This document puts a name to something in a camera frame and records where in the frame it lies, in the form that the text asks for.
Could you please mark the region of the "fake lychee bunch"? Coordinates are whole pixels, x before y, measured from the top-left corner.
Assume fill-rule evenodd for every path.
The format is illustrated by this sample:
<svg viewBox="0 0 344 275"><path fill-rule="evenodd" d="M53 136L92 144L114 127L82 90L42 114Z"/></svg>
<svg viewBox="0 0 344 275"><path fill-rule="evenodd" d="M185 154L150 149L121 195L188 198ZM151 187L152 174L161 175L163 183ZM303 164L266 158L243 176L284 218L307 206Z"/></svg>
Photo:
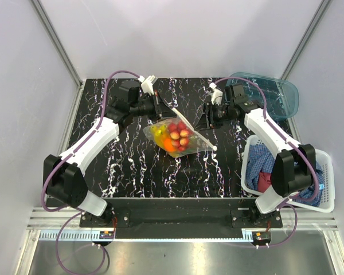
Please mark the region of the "fake lychee bunch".
<svg viewBox="0 0 344 275"><path fill-rule="evenodd" d="M167 126L167 138L173 140L176 151L185 152L190 143L191 131L183 121L172 122Z"/></svg>

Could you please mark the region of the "clear polka dot zip bag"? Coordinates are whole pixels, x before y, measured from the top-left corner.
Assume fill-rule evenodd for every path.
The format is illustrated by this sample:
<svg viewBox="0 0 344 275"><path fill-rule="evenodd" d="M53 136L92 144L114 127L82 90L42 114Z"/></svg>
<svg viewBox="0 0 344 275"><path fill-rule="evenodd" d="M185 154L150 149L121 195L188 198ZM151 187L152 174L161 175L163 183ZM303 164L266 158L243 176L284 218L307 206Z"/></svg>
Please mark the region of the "clear polka dot zip bag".
<svg viewBox="0 0 344 275"><path fill-rule="evenodd" d="M196 154L201 151L215 151L217 147L197 132L186 117L176 108L174 116L144 127L146 138L173 158Z"/></svg>

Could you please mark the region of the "fake orange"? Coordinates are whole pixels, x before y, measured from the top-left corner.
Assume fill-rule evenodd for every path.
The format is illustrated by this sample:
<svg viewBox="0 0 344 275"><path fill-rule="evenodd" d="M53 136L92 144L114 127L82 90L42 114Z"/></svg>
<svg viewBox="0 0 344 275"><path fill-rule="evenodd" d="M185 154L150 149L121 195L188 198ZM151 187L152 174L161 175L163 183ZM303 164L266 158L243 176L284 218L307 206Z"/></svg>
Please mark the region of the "fake orange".
<svg viewBox="0 0 344 275"><path fill-rule="evenodd" d="M176 147L173 145L173 140L170 138L166 138L163 141L163 147L168 153L176 152Z"/></svg>

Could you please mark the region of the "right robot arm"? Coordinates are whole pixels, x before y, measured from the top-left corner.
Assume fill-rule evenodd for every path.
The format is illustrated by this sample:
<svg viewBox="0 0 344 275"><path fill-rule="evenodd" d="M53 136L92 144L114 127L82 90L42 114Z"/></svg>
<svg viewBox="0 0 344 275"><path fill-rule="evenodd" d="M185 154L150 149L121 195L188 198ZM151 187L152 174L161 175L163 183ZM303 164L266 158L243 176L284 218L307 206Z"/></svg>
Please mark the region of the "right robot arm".
<svg viewBox="0 0 344 275"><path fill-rule="evenodd" d="M220 128L227 121L244 123L268 148L275 162L271 172L271 185L256 198L255 209L249 212L250 223L262 227L269 221L269 213L279 210L290 199L311 202L319 193L316 175L316 152L310 144L301 144L288 135L270 117L267 101L251 100L242 84L218 88L209 84L211 99L203 104L203 113L196 124L197 130ZM299 196L303 190L313 187L311 197Z"/></svg>

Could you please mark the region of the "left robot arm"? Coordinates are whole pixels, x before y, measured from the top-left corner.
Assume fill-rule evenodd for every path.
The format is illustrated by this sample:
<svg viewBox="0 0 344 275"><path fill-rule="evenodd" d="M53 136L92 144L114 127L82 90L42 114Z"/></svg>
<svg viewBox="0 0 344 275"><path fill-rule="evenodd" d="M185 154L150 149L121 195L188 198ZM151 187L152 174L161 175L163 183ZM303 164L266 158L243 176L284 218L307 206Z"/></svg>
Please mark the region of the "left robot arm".
<svg viewBox="0 0 344 275"><path fill-rule="evenodd" d="M101 227L111 223L108 203L89 191L84 175L100 151L135 117L159 120L174 116L154 90L156 80L155 76L148 76L123 81L118 91L111 94L111 101L103 103L102 113L91 129L59 156L49 155L44 160L43 197L49 195L66 207L92 214L92 220Z"/></svg>

